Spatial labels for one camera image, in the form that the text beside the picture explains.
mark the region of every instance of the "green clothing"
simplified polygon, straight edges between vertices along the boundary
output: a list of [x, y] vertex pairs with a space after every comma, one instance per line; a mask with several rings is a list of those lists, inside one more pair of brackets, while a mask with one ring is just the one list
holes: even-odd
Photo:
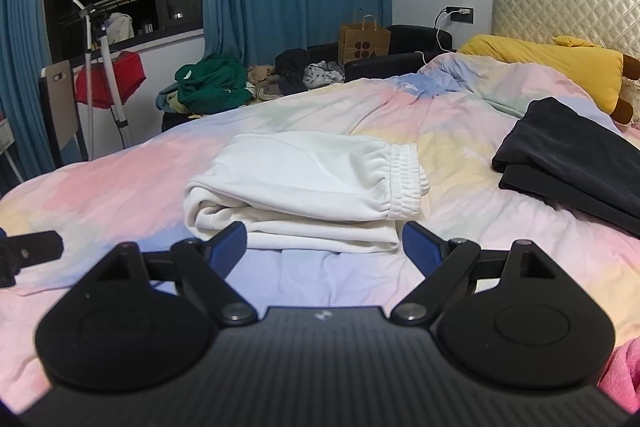
[[175, 73], [178, 101], [194, 114], [216, 114], [251, 99], [246, 68], [229, 55], [212, 54]]

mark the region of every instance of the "black folded clothing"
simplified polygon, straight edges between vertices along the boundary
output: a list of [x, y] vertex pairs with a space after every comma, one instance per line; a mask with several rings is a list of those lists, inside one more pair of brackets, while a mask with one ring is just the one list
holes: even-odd
[[284, 96], [307, 90], [302, 79], [310, 63], [311, 55], [307, 50], [287, 50], [276, 57], [274, 74], [280, 76], [278, 87]]
[[492, 160], [498, 186], [536, 194], [640, 237], [640, 151], [554, 98], [529, 104]]

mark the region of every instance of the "folded white pants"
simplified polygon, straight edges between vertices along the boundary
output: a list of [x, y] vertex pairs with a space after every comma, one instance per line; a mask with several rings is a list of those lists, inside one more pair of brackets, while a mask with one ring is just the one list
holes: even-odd
[[210, 239], [234, 221], [249, 248], [392, 251], [396, 221], [429, 191], [415, 144], [292, 131], [241, 134], [189, 181], [185, 224]]

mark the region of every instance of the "pink towel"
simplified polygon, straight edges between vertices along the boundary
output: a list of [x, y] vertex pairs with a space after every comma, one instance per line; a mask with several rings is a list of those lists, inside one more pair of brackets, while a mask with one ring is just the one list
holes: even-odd
[[640, 339], [613, 352], [598, 387], [627, 412], [640, 409]]

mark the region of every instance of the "wrinkled bedsheet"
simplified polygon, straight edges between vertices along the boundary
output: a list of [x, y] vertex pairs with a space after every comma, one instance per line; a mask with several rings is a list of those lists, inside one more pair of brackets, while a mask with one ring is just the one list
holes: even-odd
[[[113, 245], [127, 240], [143, 251], [164, 250], [189, 237], [182, 216], [187, 181], [242, 132], [320, 130], [417, 142], [431, 182], [422, 224], [440, 237], [467, 237], [485, 248], [532, 239], [610, 315], [618, 345], [640, 335], [640, 241], [570, 208], [498, 189], [494, 153], [529, 102], [549, 95], [593, 105], [550, 68], [447, 54], [418, 74], [242, 107], [20, 185], [0, 201], [0, 227], [10, 235], [57, 230], [65, 253], [23, 270], [14, 288], [0, 291], [0, 397], [21, 410], [48, 389], [34, 328]], [[638, 146], [640, 135], [630, 132], [625, 137]], [[228, 277], [260, 312], [270, 305], [381, 305], [388, 312], [421, 280], [401, 251], [253, 250]]]

